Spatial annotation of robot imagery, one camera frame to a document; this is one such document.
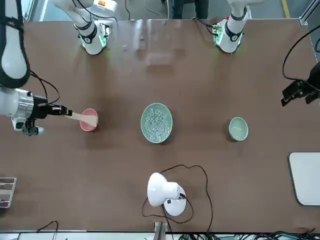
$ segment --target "light green bowl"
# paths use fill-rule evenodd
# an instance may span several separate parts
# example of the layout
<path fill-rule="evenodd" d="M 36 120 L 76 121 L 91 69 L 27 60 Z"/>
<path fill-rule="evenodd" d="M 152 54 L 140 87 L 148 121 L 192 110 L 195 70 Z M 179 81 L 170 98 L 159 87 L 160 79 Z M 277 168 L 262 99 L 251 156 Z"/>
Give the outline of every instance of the light green bowl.
<path fill-rule="evenodd" d="M 249 128 L 246 121 L 236 116 L 234 117 L 229 124 L 229 134 L 236 141 L 243 141 L 248 137 Z"/>
<path fill-rule="evenodd" d="M 152 117 L 156 111 L 158 117 L 162 118 L 162 120 L 155 120 L 155 118 Z M 140 125 L 143 136 L 149 142 L 153 144 L 162 143 L 169 137 L 172 131 L 173 119 L 171 112 L 162 103 L 152 103 L 143 111 Z M 164 131 L 156 131 L 156 128 L 164 129 Z"/>

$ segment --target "table surface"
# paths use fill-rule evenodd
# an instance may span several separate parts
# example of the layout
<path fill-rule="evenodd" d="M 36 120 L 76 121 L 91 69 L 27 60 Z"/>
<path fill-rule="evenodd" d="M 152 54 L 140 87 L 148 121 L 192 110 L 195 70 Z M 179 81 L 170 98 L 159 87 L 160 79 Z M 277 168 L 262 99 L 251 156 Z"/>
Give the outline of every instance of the table surface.
<path fill-rule="evenodd" d="M 320 232 L 320 208 L 297 203 L 288 166 L 290 152 L 319 150 L 319 106 L 303 99 L 281 105 L 290 84 L 282 63 L 306 30 L 297 19 L 249 20 L 241 46 L 229 55 L 192 20 L 124 21 L 112 28 L 110 49 L 91 56 L 72 22 L 26 23 L 31 69 L 59 88 L 63 105 L 78 113 L 96 109 L 99 128 L 83 132 L 77 121 L 48 116 L 37 121 L 44 136 L 25 137 L 0 118 L 0 175 L 17 178 L 0 229 L 36 230 L 58 220 L 60 230 L 152 231 L 161 219 L 142 216 L 148 179 L 185 164 L 208 174 L 212 232 Z M 286 71 L 306 78 L 315 63 L 306 38 Z M 43 95 L 33 78 L 24 89 Z M 174 118 L 164 144 L 149 143 L 140 129 L 143 110 L 154 102 Z M 243 142 L 228 137 L 235 116 L 249 126 Z M 201 170 L 165 176 L 183 186 L 194 208 L 190 222 L 171 223 L 173 231 L 204 232 L 210 204 Z M 176 219 L 189 214 L 188 207 Z"/>

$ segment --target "lamp base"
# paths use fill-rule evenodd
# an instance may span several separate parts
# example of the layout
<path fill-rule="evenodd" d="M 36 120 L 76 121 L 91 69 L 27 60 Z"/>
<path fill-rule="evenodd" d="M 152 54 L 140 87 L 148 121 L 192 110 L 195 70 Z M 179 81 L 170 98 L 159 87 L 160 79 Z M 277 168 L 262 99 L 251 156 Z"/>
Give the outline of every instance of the lamp base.
<path fill-rule="evenodd" d="M 186 195 L 185 190 L 180 186 L 180 193 Z M 172 200 L 168 199 L 164 202 L 164 208 L 166 212 L 171 216 L 179 216 L 182 214 L 186 208 L 187 200 L 186 199 L 177 199 Z"/>

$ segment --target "person's leg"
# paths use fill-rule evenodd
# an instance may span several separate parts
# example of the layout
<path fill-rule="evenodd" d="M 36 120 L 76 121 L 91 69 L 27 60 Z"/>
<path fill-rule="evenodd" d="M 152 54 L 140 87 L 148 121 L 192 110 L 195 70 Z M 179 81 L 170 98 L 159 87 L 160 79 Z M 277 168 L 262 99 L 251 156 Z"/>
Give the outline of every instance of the person's leg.
<path fill-rule="evenodd" d="M 173 17 L 173 19 L 182 19 L 183 10 L 184 10 L 184 0 L 173 0 L 172 1 L 172 17 Z"/>
<path fill-rule="evenodd" d="M 208 18 L 209 0 L 195 0 L 195 12 L 198 19 Z"/>

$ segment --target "wooden stick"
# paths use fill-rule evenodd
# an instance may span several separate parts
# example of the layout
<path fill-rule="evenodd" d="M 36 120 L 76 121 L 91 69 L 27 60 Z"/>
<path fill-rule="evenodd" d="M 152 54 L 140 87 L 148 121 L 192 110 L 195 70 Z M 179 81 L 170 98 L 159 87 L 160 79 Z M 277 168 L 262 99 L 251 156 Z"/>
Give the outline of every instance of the wooden stick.
<path fill-rule="evenodd" d="M 72 116 L 65 116 L 67 119 L 74 119 L 85 122 L 93 127 L 97 127 L 98 117 L 94 115 L 82 115 L 79 113 L 72 112 Z"/>

